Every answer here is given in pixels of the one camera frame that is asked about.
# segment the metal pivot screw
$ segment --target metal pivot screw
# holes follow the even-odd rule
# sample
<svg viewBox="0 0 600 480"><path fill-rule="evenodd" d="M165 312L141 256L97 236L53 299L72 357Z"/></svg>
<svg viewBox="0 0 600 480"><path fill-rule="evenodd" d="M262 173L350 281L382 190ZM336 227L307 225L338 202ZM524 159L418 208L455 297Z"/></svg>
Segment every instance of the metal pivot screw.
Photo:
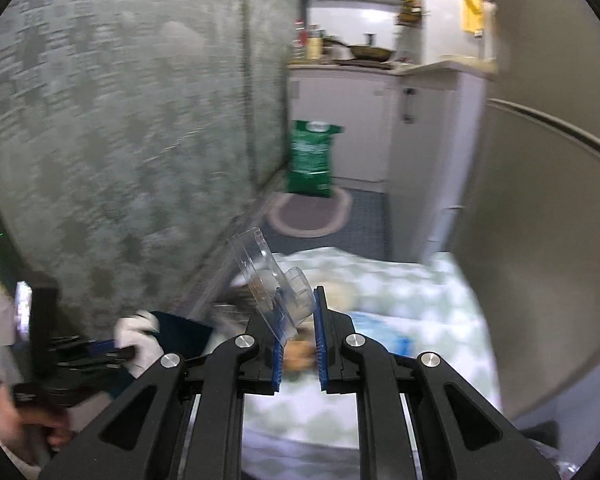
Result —
<svg viewBox="0 0 600 480"><path fill-rule="evenodd" d="M423 354L420 360L422 361L422 364L430 368L435 368L440 364L440 356L438 354L434 354L433 352L427 352L426 354Z"/></svg>
<svg viewBox="0 0 600 480"><path fill-rule="evenodd" d="M249 334L242 334L235 338L235 345L240 348L250 348L256 340Z"/></svg>
<svg viewBox="0 0 600 480"><path fill-rule="evenodd" d="M180 364L180 356L178 354L165 354L160 358L160 364L165 368L173 368Z"/></svg>
<svg viewBox="0 0 600 480"><path fill-rule="evenodd" d="M357 346L362 346L366 339L362 334L349 334L344 341L349 345L349 346L353 346L353 347L357 347Z"/></svg>

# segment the white glove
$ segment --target white glove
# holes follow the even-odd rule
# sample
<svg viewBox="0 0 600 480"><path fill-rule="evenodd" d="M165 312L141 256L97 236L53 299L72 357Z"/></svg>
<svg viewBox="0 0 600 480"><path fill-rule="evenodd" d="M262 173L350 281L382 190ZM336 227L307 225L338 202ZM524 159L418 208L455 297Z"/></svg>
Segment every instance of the white glove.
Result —
<svg viewBox="0 0 600 480"><path fill-rule="evenodd" d="M136 356L125 363L129 373L136 379L154 364L164 353L156 338L147 332L160 332L160 325L153 314L138 310L133 317L122 317L113 329L116 347L136 347Z"/></svg>

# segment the countertop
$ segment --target countertop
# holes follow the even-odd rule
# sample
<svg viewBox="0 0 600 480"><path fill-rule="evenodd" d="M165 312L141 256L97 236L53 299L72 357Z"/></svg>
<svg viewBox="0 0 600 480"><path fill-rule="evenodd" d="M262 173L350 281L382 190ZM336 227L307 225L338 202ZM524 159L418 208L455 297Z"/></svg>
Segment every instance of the countertop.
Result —
<svg viewBox="0 0 600 480"><path fill-rule="evenodd" d="M462 57L443 59L426 65L402 64L397 65L392 70L336 64L290 64L288 67L290 70L335 70L338 72L366 72L393 76L408 76L433 72L465 72L485 79L492 79L497 73L497 67L494 62L463 59Z"/></svg>

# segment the green bag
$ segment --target green bag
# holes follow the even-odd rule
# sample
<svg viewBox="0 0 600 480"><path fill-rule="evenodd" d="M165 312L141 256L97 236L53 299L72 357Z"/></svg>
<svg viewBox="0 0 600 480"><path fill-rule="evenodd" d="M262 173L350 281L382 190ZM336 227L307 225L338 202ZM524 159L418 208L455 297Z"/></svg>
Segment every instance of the green bag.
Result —
<svg viewBox="0 0 600 480"><path fill-rule="evenodd" d="M287 190L314 196L331 196L329 146L341 126L317 121L296 121L291 131L291 168Z"/></svg>

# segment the cabinet handle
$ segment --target cabinet handle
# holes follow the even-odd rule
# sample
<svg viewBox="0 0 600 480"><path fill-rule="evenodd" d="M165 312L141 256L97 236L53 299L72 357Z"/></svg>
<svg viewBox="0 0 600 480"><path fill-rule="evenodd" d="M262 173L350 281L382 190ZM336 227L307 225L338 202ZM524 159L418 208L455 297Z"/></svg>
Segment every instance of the cabinet handle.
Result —
<svg viewBox="0 0 600 480"><path fill-rule="evenodd" d="M409 102L409 96L416 94L416 89L415 88L403 88L402 93L406 96L404 99L405 113L402 114L402 122L407 123L407 124L413 124L416 121L416 119L407 110L407 104Z"/></svg>
<svg viewBox="0 0 600 480"><path fill-rule="evenodd" d="M300 81L298 79L292 79L289 83L289 93L292 99L298 99L300 97Z"/></svg>

